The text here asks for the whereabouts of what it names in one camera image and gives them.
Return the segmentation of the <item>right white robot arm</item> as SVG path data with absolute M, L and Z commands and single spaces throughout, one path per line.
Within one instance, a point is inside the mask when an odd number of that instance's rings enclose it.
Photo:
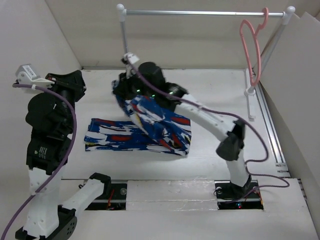
M 226 161 L 230 189 L 237 197 L 249 192 L 252 179 L 246 171 L 243 148 L 246 124 L 237 119 L 225 122 L 218 114 L 204 111 L 200 103 L 182 86 L 167 82 L 162 69 L 153 62 L 135 73 L 120 73 L 111 83 L 119 107 L 130 120 L 156 143 L 170 152 L 186 151 L 191 144 L 191 122 L 213 134 L 219 141 L 215 150 Z

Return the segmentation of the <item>blue patterned trousers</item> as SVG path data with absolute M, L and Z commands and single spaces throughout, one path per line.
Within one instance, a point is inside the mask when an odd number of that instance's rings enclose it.
M 141 88 L 124 92 L 120 81 L 112 93 L 128 120 L 92 118 L 84 136 L 85 151 L 147 151 L 185 157 L 190 152 L 189 118 L 161 107 L 154 93 Z

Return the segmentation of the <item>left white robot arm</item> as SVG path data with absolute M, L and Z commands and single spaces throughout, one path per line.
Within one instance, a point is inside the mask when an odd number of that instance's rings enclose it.
M 59 202 L 59 189 L 77 133 L 75 103 L 85 94 L 79 70 L 40 77 L 29 64 L 16 72 L 14 88 L 33 94 L 26 122 L 31 126 L 26 165 L 30 197 L 25 224 L 16 231 L 17 240 L 67 240 L 80 214 L 97 198 L 111 194 L 111 178 L 93 173 L 71 198 Z

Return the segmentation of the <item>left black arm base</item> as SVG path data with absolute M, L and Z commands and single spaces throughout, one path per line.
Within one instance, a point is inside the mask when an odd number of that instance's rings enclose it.
M 115 181 L 111 183 L 109 196 L 100 196 L 87 208 L 87 211 L 124 211 L 127 202 L 127 181 Z

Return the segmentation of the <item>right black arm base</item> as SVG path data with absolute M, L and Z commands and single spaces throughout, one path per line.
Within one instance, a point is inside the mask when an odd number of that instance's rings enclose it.
M 214 182 L 214 196 L 218 210 L 263 210 L 263 201 L 257 180 L 252 180 L 246 189 L 238 188 L 229 180 Z

